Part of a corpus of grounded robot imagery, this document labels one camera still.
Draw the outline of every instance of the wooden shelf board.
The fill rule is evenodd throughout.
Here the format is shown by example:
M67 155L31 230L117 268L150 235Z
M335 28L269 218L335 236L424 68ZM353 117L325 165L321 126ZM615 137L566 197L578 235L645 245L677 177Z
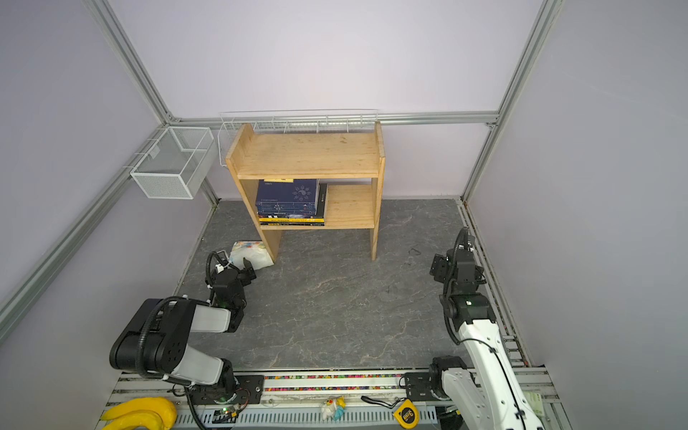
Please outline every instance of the wooden shelf board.
M261 229L333 230L374 227L373 191L370 185L329 185L324 226L261 226Z
M255 134L239 179L377 178L375 133Z

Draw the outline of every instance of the wooden shelf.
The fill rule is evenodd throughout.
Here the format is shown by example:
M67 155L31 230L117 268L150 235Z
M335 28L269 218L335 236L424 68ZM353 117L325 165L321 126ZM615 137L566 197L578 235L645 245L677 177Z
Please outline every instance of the wooden shelf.
M374 133L255 134L239 179L377 178Z
M225 157L273 261L283 230L370 229L371 256L378 247L380 203L385 178L385 146L380 123L373 133L255 134L250 124L239 129ZM324 226L262 226L255 206L261 179L371 178L370 185L327 188Z
M375 228L370 185L329 185L324 226L261 226L262 230L334 230Z

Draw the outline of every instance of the small toy figure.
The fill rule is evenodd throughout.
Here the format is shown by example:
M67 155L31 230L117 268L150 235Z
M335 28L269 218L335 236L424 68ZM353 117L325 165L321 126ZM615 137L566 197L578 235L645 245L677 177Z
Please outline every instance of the small toy figure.
M346 407L346 402L344 397L340 398L329 398L322 406L320 406L321 417L323 421L328 418L332 418L334 421L339 420L344 415L344 408Z

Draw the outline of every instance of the white wire basket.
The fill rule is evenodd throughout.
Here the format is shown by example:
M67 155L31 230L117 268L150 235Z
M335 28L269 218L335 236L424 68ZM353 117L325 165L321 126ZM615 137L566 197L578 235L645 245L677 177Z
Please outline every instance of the white wire basket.
M215 156L207 127L167 127L131 171L149 199L193 199Z
M378 120L377 109L333 109L300 111L244 111L220 113L217 134L219 163L244 123L255 133L372 133Z

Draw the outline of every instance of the white robotic arm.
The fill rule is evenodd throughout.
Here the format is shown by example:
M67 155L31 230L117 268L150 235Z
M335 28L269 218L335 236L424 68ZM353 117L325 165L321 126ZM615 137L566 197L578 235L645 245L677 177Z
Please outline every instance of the white robotic arm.
M442 390L461 412L470 430L543 430L516 381L497 324L489 319L461 324L466 345L480 378L478 391L471 373L461 367L441 370Z
M456 404L470 430L542 430L516 381L492 306L477 291L486 279L473 258L474 239L463 227L453 249L435 254L430 275L444 286L440 302L447 333L454 343L466 346L482 393L464 361L453 356L433 359L433 389Z

